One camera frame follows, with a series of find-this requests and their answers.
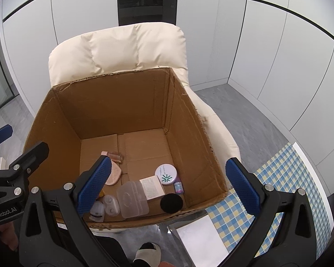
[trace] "foot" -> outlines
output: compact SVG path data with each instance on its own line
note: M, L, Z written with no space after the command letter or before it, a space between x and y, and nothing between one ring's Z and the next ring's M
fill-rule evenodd
M136 252L134 265L141 263L141 266L158 267L161 262L161 249L155 243L145 243Z

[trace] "chair backrest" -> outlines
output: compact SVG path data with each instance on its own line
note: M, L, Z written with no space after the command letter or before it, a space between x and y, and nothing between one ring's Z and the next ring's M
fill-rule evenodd
M49 56L51 86L107 73L171 67L188 85L182 30L163 22L138 23L70 38Z

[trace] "open brown cardboard box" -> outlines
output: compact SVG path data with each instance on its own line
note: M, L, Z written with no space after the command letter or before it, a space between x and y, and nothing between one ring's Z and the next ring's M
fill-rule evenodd
M160 199L148 201L150 212L124 219L105 215L104 223L84 219L92 228L127 228L204 209L223 200L225 177L197 111L170 68L89 77L54 86L47 94L26 141L25 150L44 141L49 156L29 177L30 188L61 188L90 169L105 151L124 155L122 176L105 194L131 180L155 174L164 163L174 165L184 187L183 209L164 213ZM164 186L174 192L173 185ZM63 223L59 213L58 222Z

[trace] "white slipper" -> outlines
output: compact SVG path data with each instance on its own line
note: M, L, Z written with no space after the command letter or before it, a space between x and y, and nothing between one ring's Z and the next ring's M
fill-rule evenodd
M146 246L148 243L145 243L141 246L141 248L136 252L136 259L144 260L150 267L158 267L159 263L161 262L161 249L159 245L155 243L151 243L155 249L148 248Z

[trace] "human hand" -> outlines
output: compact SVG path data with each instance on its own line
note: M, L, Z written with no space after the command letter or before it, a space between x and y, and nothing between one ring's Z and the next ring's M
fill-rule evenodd
M15 233L13 222L0 225L0 239L11 250L16 250L18 247L18 238Z

